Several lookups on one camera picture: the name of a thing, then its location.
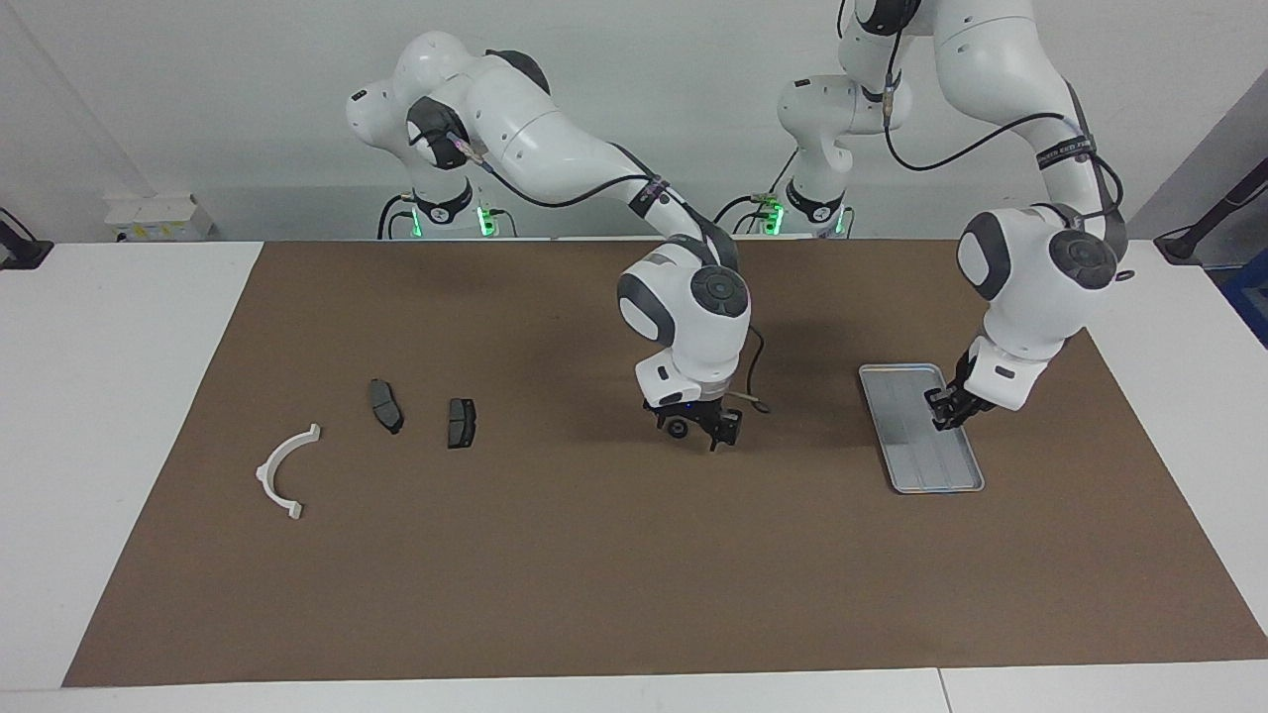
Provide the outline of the white power strip box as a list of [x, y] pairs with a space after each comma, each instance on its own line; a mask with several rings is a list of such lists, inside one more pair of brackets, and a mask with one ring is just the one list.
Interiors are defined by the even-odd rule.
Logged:
[[191, 194], [118, 198], [107, 202], [113, 241], [209, 241], [214, 222]]

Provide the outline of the long dark brake pad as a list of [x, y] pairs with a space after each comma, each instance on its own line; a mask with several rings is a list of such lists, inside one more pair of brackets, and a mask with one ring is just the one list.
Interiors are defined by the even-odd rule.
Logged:
[[393, 435], [399, 434], [403, 428], [404, 415], [399, 411], [399, 405], [392, 389], [392, 384], [383, 379], [372, 379], [368, 387], [372, 414], [377, 422]]

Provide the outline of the blue crate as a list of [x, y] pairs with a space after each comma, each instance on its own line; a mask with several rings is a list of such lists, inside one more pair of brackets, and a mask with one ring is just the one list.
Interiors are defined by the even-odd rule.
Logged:
[[1238, 266], [1219, 285], [1219, 293], [1254, 337], [1268, 349], [1268, 247], [1245, 265]]

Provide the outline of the black clamp mount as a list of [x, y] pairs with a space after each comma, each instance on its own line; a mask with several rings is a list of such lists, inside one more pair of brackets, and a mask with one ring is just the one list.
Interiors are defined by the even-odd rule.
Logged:
[[6, 252], [0, 256], [0, 271], [33, 270], [44, 263], [55, 244], [36, 239], [27, 225], [0, 206], [0, 247]]

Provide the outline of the brown table mat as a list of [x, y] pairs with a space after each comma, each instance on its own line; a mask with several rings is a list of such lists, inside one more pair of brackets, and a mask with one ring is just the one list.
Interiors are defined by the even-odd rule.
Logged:
[[[987, 487], [891, 491], [858, 368], [954, 365], [951, 241], [744, 245], [773, 412], [715, 452], [643, 409], [647, 251], [262, 247], [63, 685], [1268, 658], [1087, 335], [966, 425]], [[312, 422], [290, 520], [255, 469]]]

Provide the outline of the silver metal tray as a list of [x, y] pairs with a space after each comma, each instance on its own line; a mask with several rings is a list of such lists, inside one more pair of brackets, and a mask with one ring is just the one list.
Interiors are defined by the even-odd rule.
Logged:
[[924, 392], [945, 377], [933, 362], [866, 362], [858, 379], [896, 494], [970, 494], [987, 487], [962, 430], [940, 433]]

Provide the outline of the white semicircular bracket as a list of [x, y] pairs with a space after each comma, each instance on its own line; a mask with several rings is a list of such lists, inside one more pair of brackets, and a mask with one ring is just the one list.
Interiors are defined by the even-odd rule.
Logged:
[[308, 444], [320, 442], [321, 435], [321, 425], [317, 422], [309, 424], [306, 433], [290, 435], [285, 439], [285, 442], [276, 444], [276, 447], [270, 452], [270, 455], [268, 455], [266, 461], [262, 461], [262, 464], [257, 466], [257, 469], [255, 469], [255, 477], [257, 478], [257, 483], [262, 487], [262, 492], [265, 494], [268, 501], [271, 501], [273, 505], [281, 507], [290, 520], [299, 520], [304, 506], [302, 502], [294, 499], [287, 499], [276, 491], [276, 473], [281, 467], [281, 462], [287, 461], [290, 453], [299, 450], [302, 447], [308, 447]]

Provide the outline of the black angled stand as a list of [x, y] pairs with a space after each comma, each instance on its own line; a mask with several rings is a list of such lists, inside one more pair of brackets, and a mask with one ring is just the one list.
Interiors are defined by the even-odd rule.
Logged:
[[1260, 159], [1245, 176], [1241, 176], [1232, 185], [1232, 189], [1227, 190], [1205, 216], [1183, 226], [1182, 230], [1172, 230], [1158, 236], [1153, 240], [1154, 247], [1161, 252], [1168, 263], [1197, 263], [1194, 259], [1196, 249], [1208, 237], [1208, 233], [1227, 217], [1250, 206], [1265, 192], [1268, 192], [1268, 156]]

